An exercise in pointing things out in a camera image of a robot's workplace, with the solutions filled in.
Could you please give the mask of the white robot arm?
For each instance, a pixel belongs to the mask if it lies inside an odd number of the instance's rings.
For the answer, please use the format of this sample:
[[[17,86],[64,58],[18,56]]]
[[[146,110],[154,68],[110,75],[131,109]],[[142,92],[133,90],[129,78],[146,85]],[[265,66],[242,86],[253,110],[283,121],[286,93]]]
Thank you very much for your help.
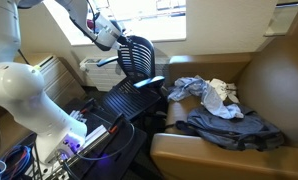
[[[39,161],[49,166],[58,152],[72,156],[83,148],[87,126],[48,97],[39,70],[14,61],[21,46],[18,11],[42,1],[0,0],[0,106],[37,134]]]

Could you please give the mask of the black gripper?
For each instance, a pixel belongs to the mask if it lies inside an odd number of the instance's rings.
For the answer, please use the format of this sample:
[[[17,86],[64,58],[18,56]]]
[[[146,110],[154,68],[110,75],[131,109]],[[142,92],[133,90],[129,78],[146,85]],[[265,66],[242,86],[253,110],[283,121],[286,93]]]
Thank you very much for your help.
[[[132,44],[132,39],[128,36],[128,35],[125,35],[125,34],[122,34],[117,42],[120,44],[120,45],[127,45],[127,46],[130,46]]]

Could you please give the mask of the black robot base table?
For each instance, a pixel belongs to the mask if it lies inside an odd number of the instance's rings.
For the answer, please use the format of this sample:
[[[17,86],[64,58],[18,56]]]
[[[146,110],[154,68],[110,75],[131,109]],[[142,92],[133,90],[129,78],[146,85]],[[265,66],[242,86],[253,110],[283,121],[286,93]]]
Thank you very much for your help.
[[[104,125],[109,136],[72,167],[62,164],[67,178],[54,180],[121,180],[135,163],[134,158],[147,139],[147,134],[123,118],[118,118],[116,129],[112,123],[113,115],[101,110],[96,105],[73,99],[64,106],[66,112],[86,108],[88,133]]]

